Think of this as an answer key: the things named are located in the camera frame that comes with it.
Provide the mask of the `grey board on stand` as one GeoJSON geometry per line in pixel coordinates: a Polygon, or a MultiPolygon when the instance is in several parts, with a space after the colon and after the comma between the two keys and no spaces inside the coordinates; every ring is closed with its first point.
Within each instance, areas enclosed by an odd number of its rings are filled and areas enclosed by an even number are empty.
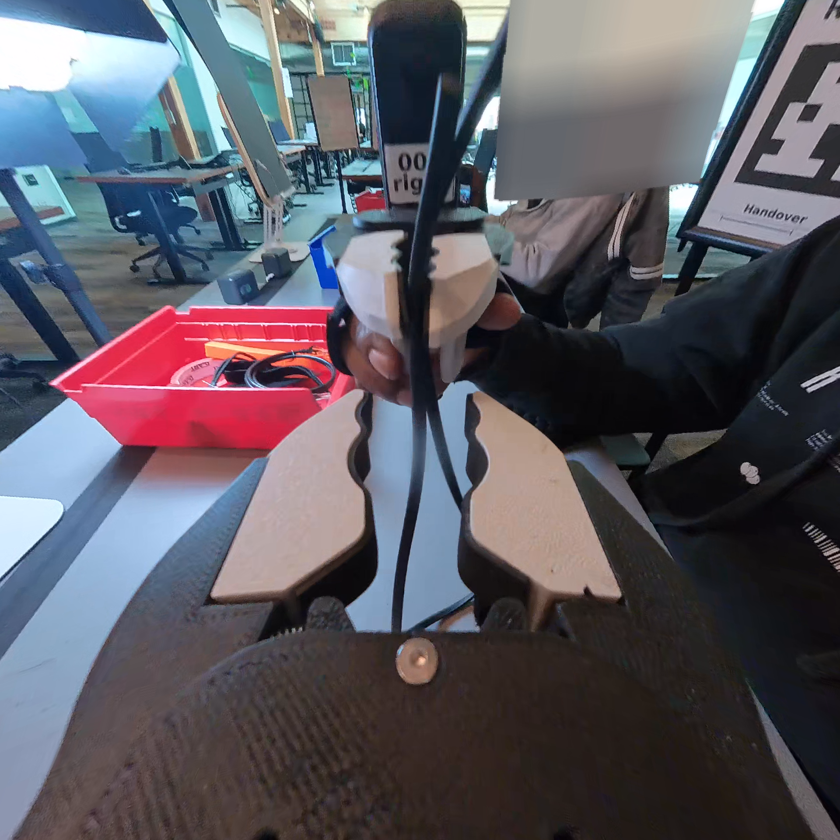
{"type": "Polygon", "coordinates": [[[294,186],[246,75],[208,2],[166,5],[213,77],[225,124],[264,207],[263,251],[288,247],[282,221],[294,186]]]}

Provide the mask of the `blue storage bin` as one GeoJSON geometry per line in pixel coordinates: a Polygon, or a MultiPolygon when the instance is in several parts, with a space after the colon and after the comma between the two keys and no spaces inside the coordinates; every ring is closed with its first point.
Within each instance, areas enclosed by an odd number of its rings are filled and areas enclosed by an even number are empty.
{"type": "Polygon", "coordinates": [[[328,224],[308,241],[310,258],[316,271],[318,283],[320,288],[325,290],[337,290],[339,288],[333,258],[325,245],[327,237],[335,231],[335,224],[328,224]]]}

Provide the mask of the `white board stand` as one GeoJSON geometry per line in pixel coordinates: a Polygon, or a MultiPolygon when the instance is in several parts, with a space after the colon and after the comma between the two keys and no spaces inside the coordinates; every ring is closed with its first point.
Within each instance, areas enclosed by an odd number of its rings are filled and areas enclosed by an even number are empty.
{"type": "Polygon", "coordinates": [[[65,508],[59,500],[1,496],[1,579],[53,529],[65,508]]]}

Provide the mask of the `studio light panel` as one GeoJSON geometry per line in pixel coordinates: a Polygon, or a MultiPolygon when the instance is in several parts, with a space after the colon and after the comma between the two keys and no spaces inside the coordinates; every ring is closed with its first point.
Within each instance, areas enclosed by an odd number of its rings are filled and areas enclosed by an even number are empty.
{"type": "Polygon", "coordinates": [[[2,168],[83,165],[78,133],[119,147],[180,63],[145,2],[2,1],[2,168]]]}

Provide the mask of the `person's right forearm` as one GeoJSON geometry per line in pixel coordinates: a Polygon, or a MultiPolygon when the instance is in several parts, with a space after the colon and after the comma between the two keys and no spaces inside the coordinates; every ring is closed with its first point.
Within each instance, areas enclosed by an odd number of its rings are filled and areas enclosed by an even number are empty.
{"type": "Polygon", "coordinates": [[[540,409],[564,432],[724,428],[827,328],[838,363],[838,220],[602,332],[521,321],[540,409]]]}

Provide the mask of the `tape roll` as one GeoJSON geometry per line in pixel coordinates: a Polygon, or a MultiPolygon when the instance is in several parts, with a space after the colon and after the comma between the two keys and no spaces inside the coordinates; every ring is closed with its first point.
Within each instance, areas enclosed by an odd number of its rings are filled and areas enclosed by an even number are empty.
{"type": "Polygon", "coordinates": [[[221,360],[202,358],[185,364],[176,370],[169,381],[170,386],[210,386],[221,360]]]}

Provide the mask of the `framed marker sign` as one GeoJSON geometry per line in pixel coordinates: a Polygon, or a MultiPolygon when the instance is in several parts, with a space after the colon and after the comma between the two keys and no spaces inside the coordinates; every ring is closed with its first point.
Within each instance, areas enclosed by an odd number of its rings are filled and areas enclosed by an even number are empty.
{"type": "Polygon", "coordinates": [[[751,259],[839,214],[839,2],[785,2],[677,233],[675,294],[709,249],[751,259]]]}

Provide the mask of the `orange box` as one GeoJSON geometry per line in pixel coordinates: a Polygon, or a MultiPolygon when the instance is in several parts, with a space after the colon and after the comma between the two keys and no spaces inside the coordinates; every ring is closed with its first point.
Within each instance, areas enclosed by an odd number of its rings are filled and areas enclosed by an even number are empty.
{"type": "Polygon", "coordinates": [[[203,346],[207,358],[224,360],[234,356],[254,361],[263,360],[271,355],[283,353],[302,353],[304,351],[320,354],[323,347],[310,341],[222,341],[209,340],[203,346]]]}

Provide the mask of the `wooden office desk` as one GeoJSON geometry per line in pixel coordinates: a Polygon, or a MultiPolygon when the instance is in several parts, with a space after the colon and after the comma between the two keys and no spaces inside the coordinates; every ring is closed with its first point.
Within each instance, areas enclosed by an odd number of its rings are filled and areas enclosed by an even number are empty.
{"type": "Polygon", "coordinates": [[[105,201],[114,228],[127,232],[123,221],[129,217],[149,215],[161,209],[164,194],[171,196],[168,206],[173,206],[181,192],[194,200],[206,198],[213,211],[220,242],[216,249],[242,252],[257,247],[243,237],[228,201],[227,188],[245,173],[241,163],[225,166],[171,167],[167,169],[132,171],[127,168],[77,175],[79,183],[96,185],[105,201]]]}

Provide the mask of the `person's right hand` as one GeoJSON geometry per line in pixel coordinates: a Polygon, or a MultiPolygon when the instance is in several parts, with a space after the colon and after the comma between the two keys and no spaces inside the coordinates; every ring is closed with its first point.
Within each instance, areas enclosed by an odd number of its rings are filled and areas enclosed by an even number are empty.
{"type": "MultiPolygon", "coordinates": [[[[544,403],[551,390],[551,340],[561,331],[524,313],[505,292],[493,297],[476,326],[485,342],[465,352],[455,381],[470,383],[508,405],[544,403]]],[[[413,404],[417,386],[406,357],[353,314],[343,328],[342,352],[357,385],[387,402],[413,404]]]]}

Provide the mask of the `black office chair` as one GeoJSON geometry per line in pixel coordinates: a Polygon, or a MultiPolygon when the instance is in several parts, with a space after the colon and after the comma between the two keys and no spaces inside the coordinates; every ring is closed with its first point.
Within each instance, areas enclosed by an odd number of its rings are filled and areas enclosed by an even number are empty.
{"type": "Polygon", "coordinates": [[[171,256],[176,259],[180,271],[184,270],[183,260],[187,259],[198,264],[202,272],[208,272],[208,262],[213,259],[207,248],[194,250],[186,246],[181,231],[189,228],[200,235],[196,225],[200,214],[194,207],[181,203],[173,186],[100,182],[98,189],[109,222],[117,233],[133,236],[138,245],[144,245],[149,237],[156,241],[154,248],[131,260],[129,269],[134,275],[140,273],[141,263],[151,260],[151,277],[147,279],[150,285],[202,285],[208,282],[205,278],[165,277],[161,273],[162,268],[169,266],[171,256]]]}

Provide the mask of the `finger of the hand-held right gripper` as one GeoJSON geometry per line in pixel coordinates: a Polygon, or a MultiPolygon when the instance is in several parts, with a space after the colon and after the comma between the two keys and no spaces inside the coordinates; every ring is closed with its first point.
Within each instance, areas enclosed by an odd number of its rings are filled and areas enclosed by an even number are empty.
{"type": "Polygon", "coordinates": [[[402,354],[400,246],[406,235],[385,230],[352,237],[339,258],[339,288],[368,331],[388,339],[402,354]]]}
{"type": "Polygon", "coordinates": [[[433,237],[421,338],[433,383],[454,382],[465,363],[467,332],[496,295],[498,262],[484,233],[433,237]]]}

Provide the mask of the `black light stand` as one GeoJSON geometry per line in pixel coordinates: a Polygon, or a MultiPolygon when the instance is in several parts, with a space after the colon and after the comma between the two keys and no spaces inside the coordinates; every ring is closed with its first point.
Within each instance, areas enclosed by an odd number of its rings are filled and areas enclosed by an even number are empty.
{"type": "Polygon", "coordinates": [[[12,245],[2,245],[1,285],[29,325],[36,331],[43,344],[61,364],[73,365],[80,361],[78,352],[71,346],[56,321],[49,315],[36,294],[29,287],[21,271],[11,262],[12,256],[31,251],[42,258],[38,270],[48,285],[58,289],[68,300],[94,343],[102,347],[112,336],[92,306],[75,271],[67,264],[58,247],[49,236],[38,212],[30,204],[16,181],[14,170],[1,170],[1,193],[6,199],[16,223],[2,227],[2,235],[20,229],[14,234],[12,245]]]}

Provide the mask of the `brown whiteboard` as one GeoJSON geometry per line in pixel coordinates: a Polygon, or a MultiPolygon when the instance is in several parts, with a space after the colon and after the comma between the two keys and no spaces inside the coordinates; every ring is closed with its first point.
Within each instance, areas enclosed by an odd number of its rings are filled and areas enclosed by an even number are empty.
{"type": "Polygon", "coordinates": [[[350,79],[346,76],[313,76],[308,94],[318,136],[324,152],[357,151],[360,148],[350,79]]]}

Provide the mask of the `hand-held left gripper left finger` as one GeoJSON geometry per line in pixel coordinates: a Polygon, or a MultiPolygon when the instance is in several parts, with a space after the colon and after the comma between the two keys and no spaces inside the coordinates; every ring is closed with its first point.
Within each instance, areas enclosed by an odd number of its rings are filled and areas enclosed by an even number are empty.
{"type": "Polygon", "coordinates": [[[259,482],[217,575],[216,603],[345,605],[377,572],[368,441],[372,399],[352,390],[285,437],[259,482]]]}

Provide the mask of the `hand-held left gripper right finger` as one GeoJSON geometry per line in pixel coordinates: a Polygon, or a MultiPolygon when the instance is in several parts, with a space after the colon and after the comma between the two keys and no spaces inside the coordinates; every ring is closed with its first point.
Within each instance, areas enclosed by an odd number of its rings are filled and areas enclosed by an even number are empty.
{"type": "Polygon", "coordinates": [[[477,621],[502,599],[524,605],[532,631],[562,602],[619,603],[618,579],[561,449],[483,392],[467,397],[465,437],[459,576],[477,621]]]}

